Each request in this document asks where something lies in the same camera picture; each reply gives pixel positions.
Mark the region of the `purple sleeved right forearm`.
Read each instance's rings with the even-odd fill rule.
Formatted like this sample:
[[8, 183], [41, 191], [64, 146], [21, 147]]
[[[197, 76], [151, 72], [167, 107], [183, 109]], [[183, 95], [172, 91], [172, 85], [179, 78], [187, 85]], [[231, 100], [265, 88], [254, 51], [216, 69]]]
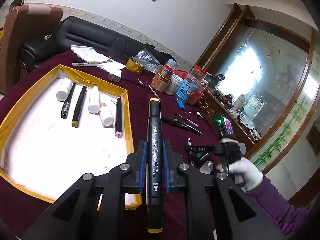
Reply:
[[285, 235], [295, 233], [310, 213], [307, 208], [295, 208], [290, 205], [265, 176], [262, 182], [247, 195]]

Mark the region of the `white gloved right hand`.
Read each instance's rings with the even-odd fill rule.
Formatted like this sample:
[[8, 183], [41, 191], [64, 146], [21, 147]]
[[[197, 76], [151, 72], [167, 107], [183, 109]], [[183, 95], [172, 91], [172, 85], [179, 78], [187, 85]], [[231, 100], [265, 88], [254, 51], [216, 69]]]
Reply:
[[225, 164], [222, 163], [222, 159], [220, 158], [220, 162], [216, 165], [216, 169], [219, 172], [229, 172], [230, 174], [242, 175], [245, 182], [244, 189], [246, 192], [255, 189], [263, 181], [263, 174], [251, 161], [244, 157], [241, 157], [240, 160], [229, 164], [226, 169], [224, 169], [224, 167]]

